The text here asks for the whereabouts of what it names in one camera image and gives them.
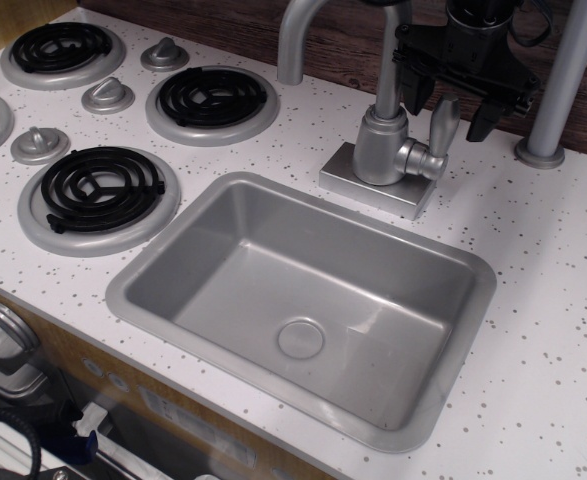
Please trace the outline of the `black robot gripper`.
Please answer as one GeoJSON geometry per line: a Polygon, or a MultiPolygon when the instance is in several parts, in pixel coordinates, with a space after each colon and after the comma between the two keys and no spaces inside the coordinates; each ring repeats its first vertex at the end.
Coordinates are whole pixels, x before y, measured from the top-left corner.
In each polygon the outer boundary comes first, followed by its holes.
{"type": "Polygon", "coordinates": [[[540,80],[511,52],[507,34],[506,23],[475,27],[453,17],[444,26],[399,26],[394,61],[406,110],[419,114],[441,81],[483,99],[469,142],[483,142],[504,113],[526,115],[540,80]]]}

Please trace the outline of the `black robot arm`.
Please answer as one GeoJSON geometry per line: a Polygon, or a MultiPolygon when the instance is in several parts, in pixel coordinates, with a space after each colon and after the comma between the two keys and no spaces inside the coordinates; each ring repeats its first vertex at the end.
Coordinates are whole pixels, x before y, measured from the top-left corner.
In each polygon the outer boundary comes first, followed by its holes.
{"type": "Polygon", "coordinates": [[[418,114],[438,81],[481,99],[466,139],[482,142],[499,121],[528,113],[541,81],[508,44],[519,1],[448,1],[443,26],[396,29],[393,60],[402,71],[405,108],[418,114]]]}

